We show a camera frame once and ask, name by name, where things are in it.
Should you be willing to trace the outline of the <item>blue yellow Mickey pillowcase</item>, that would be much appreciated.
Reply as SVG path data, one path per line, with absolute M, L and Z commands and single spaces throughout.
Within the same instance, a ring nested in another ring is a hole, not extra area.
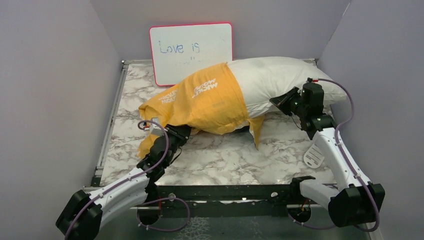
M 188 125 L 223 135 L 248 126 L 259 147 L 264 116 L 250 117 L 242 89 L 228 63 L 219 63 L 189 75 L 138 108 L 142 120 L 158 118 L 161 126 Z

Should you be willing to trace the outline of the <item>white pillow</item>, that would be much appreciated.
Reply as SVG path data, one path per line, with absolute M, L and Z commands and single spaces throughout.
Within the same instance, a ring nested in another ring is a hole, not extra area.
M 308 78 L 331 78 L 316 66 L 301 59 L 268 56 L 234 60 L 227 63 L 241 89 L 249 118 L 278 109 L 271 98 L 301 89 Z

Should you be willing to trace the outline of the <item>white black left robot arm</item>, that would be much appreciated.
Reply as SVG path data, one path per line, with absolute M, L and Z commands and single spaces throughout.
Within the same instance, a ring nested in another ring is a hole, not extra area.
M 188 125 L 162 126 L 156 118 L 142 120 L 138 128 L 156 137 L 143 159 L 125 176 L 91 192 L 75 192 L 55 222 L 66 240 L 93 240 L 100 229 L 125 210 L 152 205 L 155 183 L 173 162 L 177 150 L 189 139 Z

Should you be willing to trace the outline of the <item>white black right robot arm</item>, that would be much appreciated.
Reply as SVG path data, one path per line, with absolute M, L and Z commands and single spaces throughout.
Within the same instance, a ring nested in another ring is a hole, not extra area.
M 311 200 L 328 211 L 333 227 L 374 223 L 367 232 L 380 224 L 380 209 L 385 190 L 372 181 L 354 161 L 340 136 L 340 126 L 331 115 L 324 113 L 324 90 L 315 80 L 301 89 L 294 87 L 269 101 L 287 116 L 296 115 L 300 128 L 323 154 L 331 169 L 336 188 L 320 183 L 312 176 L 295 177 L 288 190 L 289 199 L 300 204 Z

